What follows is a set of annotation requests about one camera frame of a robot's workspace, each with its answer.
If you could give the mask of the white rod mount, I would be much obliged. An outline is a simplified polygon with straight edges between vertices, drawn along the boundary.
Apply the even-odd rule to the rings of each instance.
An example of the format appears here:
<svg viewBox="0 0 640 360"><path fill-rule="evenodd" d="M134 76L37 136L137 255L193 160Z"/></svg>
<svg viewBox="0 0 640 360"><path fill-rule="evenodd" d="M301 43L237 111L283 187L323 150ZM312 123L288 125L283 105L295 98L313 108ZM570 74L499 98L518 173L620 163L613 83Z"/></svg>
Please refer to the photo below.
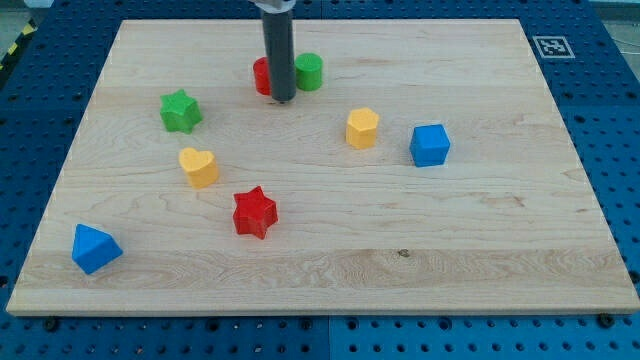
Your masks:
<svg viewBox="0 0 640 360"><path fill-rule="evenodd" d="M284 13L292 10L296 0L249 0L267 13Z"/></svg>

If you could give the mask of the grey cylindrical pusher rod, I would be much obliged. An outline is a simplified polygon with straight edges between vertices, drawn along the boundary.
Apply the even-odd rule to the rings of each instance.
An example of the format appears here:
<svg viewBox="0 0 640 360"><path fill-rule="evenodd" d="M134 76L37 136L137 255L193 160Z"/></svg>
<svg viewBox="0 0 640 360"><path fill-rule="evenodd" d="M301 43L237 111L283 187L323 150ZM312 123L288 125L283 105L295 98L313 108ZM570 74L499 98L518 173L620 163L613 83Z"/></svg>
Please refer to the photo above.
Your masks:
<svg viewBox="0 0 640 360"><path fill-rule="evenodd" d="M292 12L261 12L271 97L280 103L296 95Z"/></svg>

